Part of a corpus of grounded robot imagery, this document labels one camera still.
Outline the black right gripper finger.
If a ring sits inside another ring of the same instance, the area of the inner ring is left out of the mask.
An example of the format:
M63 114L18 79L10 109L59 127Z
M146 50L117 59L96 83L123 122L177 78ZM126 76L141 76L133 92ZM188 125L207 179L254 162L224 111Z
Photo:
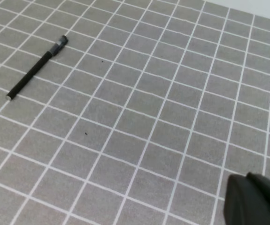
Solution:
M224 220L227 225L270 225L270 180L251 172L230 175Z

